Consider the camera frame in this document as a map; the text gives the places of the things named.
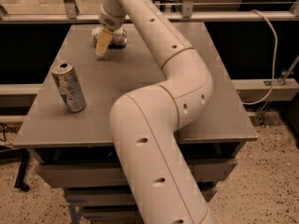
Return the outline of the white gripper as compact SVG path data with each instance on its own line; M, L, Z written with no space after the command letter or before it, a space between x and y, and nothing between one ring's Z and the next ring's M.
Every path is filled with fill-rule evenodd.
M95 53L102 58L107 52L107 48L113 39L111 31L121 28L125 20L125 11L119 3L102 3L100 6L99 21L106 28L102 28L97 33L97 43Z

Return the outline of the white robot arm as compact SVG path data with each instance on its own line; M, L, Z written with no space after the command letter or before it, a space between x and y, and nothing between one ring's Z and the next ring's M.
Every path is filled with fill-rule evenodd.
M213 92L208 68L192 44L150 0L103 0L96 51L129 19L164 74L111 107L114 147L144 224L216 224L174 133L196 120Z

